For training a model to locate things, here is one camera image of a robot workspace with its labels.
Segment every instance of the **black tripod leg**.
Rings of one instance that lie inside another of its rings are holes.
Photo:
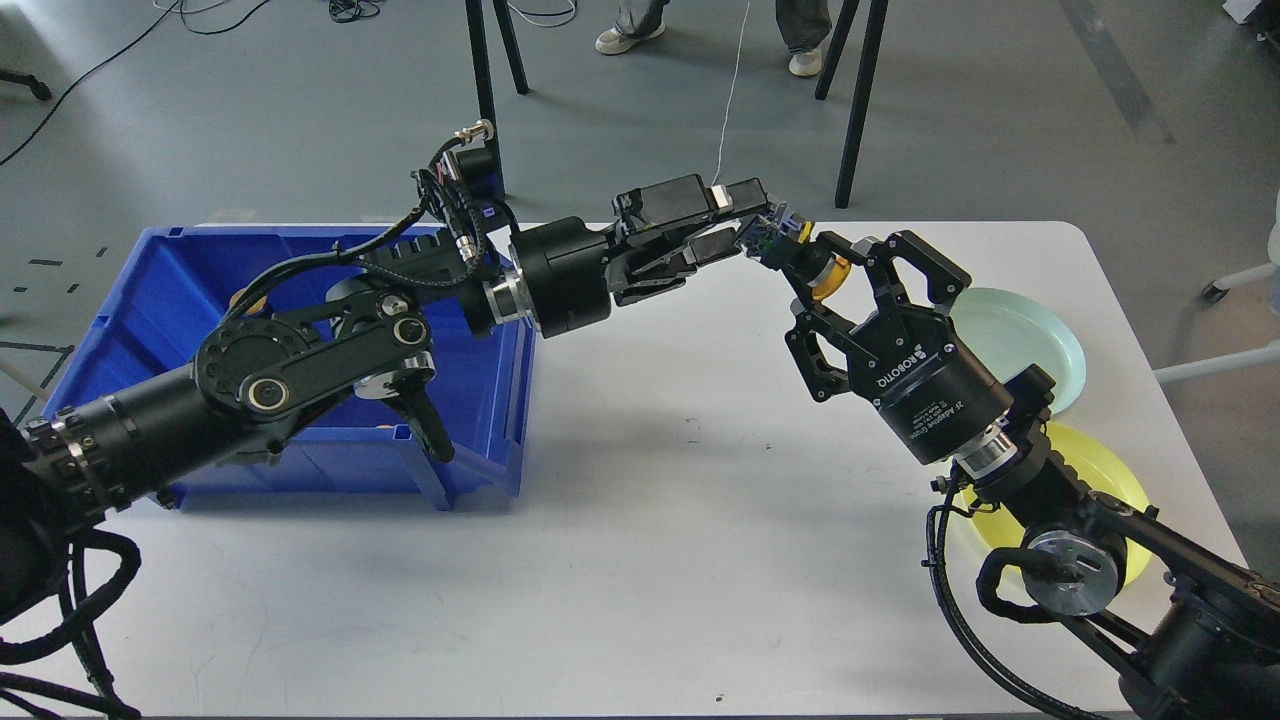
[[[831,44],[827,46],[827,63],[818,76],[818,87],[813,91],[814,100],[826,100],[827,91],[831,90],[831,79],[836,77],[836,67],[840,65],[840,56],[845,53],[845,41],[849,40],[849,28],[854,24],[854,15],[858,14],[860,0],[845,0],[840,5],[840,17],[836,18],[836,27],[831,33]]]
[[[511,65],[511,79],[516,83],[516,92],[529,95],[525,63],[520,59],[516,28],[511,24],[511,5],[507,4],[507,0],[493,0],[493,14],[498,18],[498,32],[502,33],[502,46],[507,50],[507,64]]]
[[[32,74],[24,76],[9,70],[0,70],[0,81],[26,85],[31,88],[31,94],[36,96],[36,100],[50,100],[54,96],[54,94],[49,91],[49,86],[36,79],[36,76]]]
[[[854,108],[849,113],[849,132],[845,135],[845,154],[840,159],[840,178],[836,181],[836,208],[849,208],[849,193],[854,187],[854,169],[858,150],[863,143],[867,126],[867,106],[872,99],[872,81],[876,78],[876,60],[879,58],[881,35],[884,33],[884,14],[888,0],[872,0],[867,17],[867,37],[863,40],[863,58],[858,63],[858,85],[854,86]]]
[[[480,117],[492,120],[493,127],[497,128],[498,111],[493,105],[493,77],[489,74],[489,46],[484,37],[484,6],[480,5],[480,0],[467,0],[467,35],[471,37],[471,65],[475,68]],[[502,197],[506,195],[506,186],[502,182],[502,154],[498,150],[498,138],[486,140],[484,146],[493,159],[495,190],[498,197]]]

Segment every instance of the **black robotic arm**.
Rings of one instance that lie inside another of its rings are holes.
[[[1280,717],[1280,589],[1169,530],[1153,509],[1128,507],[1080,482],[1043,432],[1052,379],[1032,366],[1000,383],[968,350],[948,310],[970,278],[924,240],[904,231],[850,242],[815,232],[768,199],[759,181],[708,188],[698,176],[617,196],[616,220],[604,231],[579,218],[521,231],[500,200],[472,196],[484,183],[463,176],[453,154],[492,129],[481,122],[442,146],[415,174],[420,205],[376,238],[264,272],[230,301],[188,365],[37,420],[24,434],[4,418],[0,625],[50,596],[63,602],[65,621],[29,643],[0,641],[0,664],[73,644],[105,700],[56,696],[6,674],[0,698],[14,701],[10,691],[18,689],[136,715],[114,696],[92,634],[92,620],[138,568],[132,543],[95,528],[108,509],[123,510],[147,493],[163,500],[169,483],[201,465],[270,461],[351,395],[401,413],[424,450],[448,461],[452,443],[425,392],[435,375],[426,305],[457,299],[477,336],[527,319],[554,337],[608,318],[614,304],[678,288],[699,268],[745,254],[795,291],[796,324],[783,340],[812,397],[823,402],[852,392],[922,464],[951,461],[951,475],[937,483],[946,500],[929,514],[925,565],[956,637],[1001,687],[1057,717],[1097,717],[1021,683],[959,618],[943,547],[947,518],[973,510],[954,505],[964,486],[980,502],[1007,507],[1025,528],[1020,546],[993,551],[979,574],[987,610],[1066,626],[1116,669],[1144,720]],[[428,211],[445,229],[399,240]],[[493,215],[512,229],[513,264],[488,240]],[[899,261],[924,274],[929,305],[911,302]],[[362,272],[315,307],[278,313],[265,305],[271,287],[325,264]],[[865,273],[876,300],[861,323],[823,304],[854,268]],[[840,352],[835,364],[819,338]],[[1107,611],[1124,578],[1125,538],[1170,569],[1172,609],[1149,635]],[[95,593],[83,588],[86,548],[122,557],[116,577]],[[1023,570],[1034,606],[1000,598],[1009,565]]]

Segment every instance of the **screw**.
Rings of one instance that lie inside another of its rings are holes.
[[[278,410],[283,407],[288,400],[289,386],[275,378],[262,378],[248,386],[248,404],[255,410]]]
[[[383,311],[383,315],[390,318],[392,315],[407,311],[408,302],[398,295],[388,295],[378,304],[378,309]]]
[[[396,340],[404,345],[417,345],[426,338],[426,325],[415,318],[404,318],[396,323],[393,333],[396,334]]]

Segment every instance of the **white sneaker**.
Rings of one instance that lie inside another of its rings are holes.
[[[796,77],[813,77],[822,72],[822,50],[814,47],[808,53],[795,53],[787,69]]]
[[[658,37],[664,32],[667,32],[666,22],[659,22],[658,29],[650,32],[644,37],[625,37],[622,33],[617,31],[617,28],[611,27],[609,29],[602,32],[600,37],[595,38],[595,51],[599,53],[600,55],[621,55],[622,53],[631,50],[640,42],[644,42],[645,40],[653,40],[654,37]]]

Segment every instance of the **blue storage crate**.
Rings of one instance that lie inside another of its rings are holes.
[[[233,292],[280,260],[358,245],[372,227],[147,228],[90,325],[46,407],[82,405],[188,363],[212,331]],[[435,232],[415,227],[406,238]],[[325,291],[355,274],[321,268],[271,291],[279,310],[324,301]],[[438,510],[461,493],[495,486],[520,492],[535,332],[527,322],[476,340],[456,300],[426,307],[435,338],[436,378],[428,393],[453,438],[449,464],[426,457],[396,413],[381,402],[348,398],[285,448],[276,465],[220,465],[173,486],[179,503],[195,493],[420,492]]]

